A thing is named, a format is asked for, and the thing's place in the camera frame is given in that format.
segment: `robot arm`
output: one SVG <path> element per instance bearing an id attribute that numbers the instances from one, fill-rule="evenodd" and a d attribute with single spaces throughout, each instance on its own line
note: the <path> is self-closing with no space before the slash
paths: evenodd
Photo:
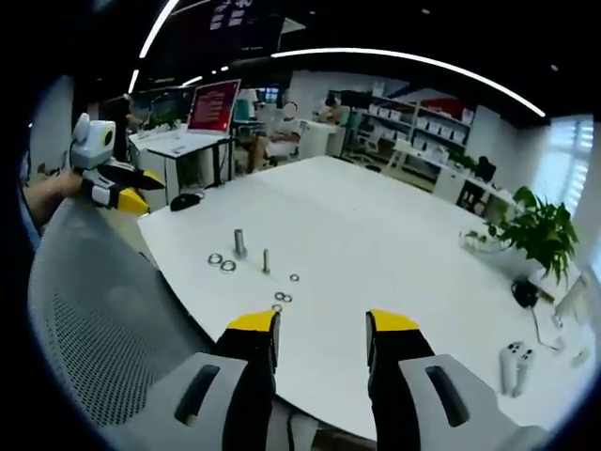
<path id="1" fill-rule="evenodd" d="M 134 191 L 160 190 L 164 184 L 153 174 L 113 158 L 116 126 L 110 120 L 90 120 L 83 113 L 73 129 L 69 151 L 72 168 L 83 179 L 83 190 L 96 204 L 134 214 L 148 212 L 148 204 Z"/>

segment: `poster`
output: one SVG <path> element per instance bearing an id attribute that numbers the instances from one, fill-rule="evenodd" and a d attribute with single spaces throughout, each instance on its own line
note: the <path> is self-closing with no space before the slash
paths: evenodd
<path id="1" fill-rule="evenodd" d="M 199 86 L 194 91 L 188 130 L 228 134 L 239 83 L 231 80 Z"/>

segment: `metal nut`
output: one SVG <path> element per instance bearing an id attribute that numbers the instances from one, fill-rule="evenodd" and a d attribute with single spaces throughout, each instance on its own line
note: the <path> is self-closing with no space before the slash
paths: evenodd
<path id="1" fill-rule="evenodd" d="M 207 261 L 209 265 L 216 266 L 222 263 L 223 256 L 221 254 L 211 254 L 210 256 L 208 256 Z"/>
<path id="2" fill-rule="evenodd" d="M 220 266 L 223 272 L 234 272 L 236 270 L 236 262 L 232 260 L 226 260 Z"/>

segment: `metal bolt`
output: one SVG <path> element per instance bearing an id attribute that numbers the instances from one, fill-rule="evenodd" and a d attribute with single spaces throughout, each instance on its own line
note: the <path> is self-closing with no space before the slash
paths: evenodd
<path id="1" fill-rule="evenodd" d="M 242 235 L 242 229 L 237 228 L 234 230 L 234 243 L 236 244 L 236 248 L 234 250 L 234 254 L 238 260 L 243 260 L 248 255 L 246 248 L 244 247 L 244 236 Z"/>
<path id="2" fill-rule="evenodd" d="M 263 251 L 263 273 L 264 274 L 271 273 L 271 268 L 270 268 L 270 251 L 268 251 L 267 249 L 265 249 Z"/>

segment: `ceiling light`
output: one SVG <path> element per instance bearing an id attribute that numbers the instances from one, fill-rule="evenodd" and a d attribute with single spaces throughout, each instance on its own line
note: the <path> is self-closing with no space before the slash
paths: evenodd
<path id="1" fill-rule="evenodd" d="M 200 76 L 198 76 L 198 77 L 191 78 L 191 79 L 190 79 L 190 80 L 188 80 L 186 83 L 182 83 L 182 84 L 181 84 L 181 87 L 185 87 L 185 86 L 187 86 L 187 85 L 191 85 L 192 83 L 200 82 L 202 79 L 203 79 L 203 76 L 202 76 L 202 75 L 200 75 Z"/>
<path id="2" fill-rule="evenodd" d="M 130 88 L 128 89 L 128 94 L 131 94 L 131 92 L 133 91 L 133 87 L 135 86 L 135 81 L 138 79 L 139 73 L 140 71 L 136 69 L 131 75 Z"/>
<path id="3" fill-rule="evenodd" d="M 140 51 L 140 58 L 146 58 L 146 54 L 148 53 L 148 50 L 150 50 L 150 46 L 152 45 L 152 42 L 159 34 L 159 31 L 161 30 L 162 25 L 165 23 L 165 21 L 169 17 L 169 14 L 171 14 L 171 11 L 173 11 L 173 9 L 177 6 L 177 3 L 179 3 L 179 0 L 169 0 L 167 2 L 167 4 L 164 6 L 164 8 L 162 9 L 161 14 L 159 14 L 159 17 L 157 18 L 156 22 L 154 23 L 154 25 L 152 25 L 152 28 L 150 29 L 150 33 L 148 33 L 148 37 L 146 38 L 146 41 L 144 42 L 144 45 L 142 46 L 142 50 Z"/>
<path id="4" fill-rule="evenodd" d="M 498 83 L 493 82 L 492 80 L 488 80 L 482 75 L 478 75 L 477 73 L 471 72 L 469 70 L 465 70 L 459 68 L 458 66 L 453 66 L 452 64 L 444 63 L 442 61 L 438 61 L 432 58 L 426 58 L 425 56 L 418 56 L 416 54 L 404 54 L 401 52 L 392 52 L 390 50 L 375 50 L 375 49 L 356 49 L 352 47 L 331 47 L 324 49 L 305 49 L 305 50 L 294 50 L 291 52 L 279 52 L 276 54 L 272 54 L 272 58 L 282 58 L 285 56 L 297 56 L 301 54 L 378 54 L 381 56 L 393 56 L 396 58 L 404 58 L 410 59 L 412 61 L 418 61 L 420 63 L 430 64 L 432 66 L 438 66 L 439 68 L 443 68 L 446 70 L 452 70 L 453 72 L 460 73 L 465 75 L 466 77 L 470 77 L 473 80 L 476 80 L 480 83 L 484 83 L 490 87 L 497 89 L 503 94 L 511 97 L 515 101 L 519 101 L 522 105 L 530 108 L 534 113 L 536 113 L 540 117 L 545 117 L 546 114 L 543 110 L 536 107 L 534 104 L 530 103 L 523 97 L 517 95 L 514 91 L 509 90 L 505 86 L 501 86 Z"/>

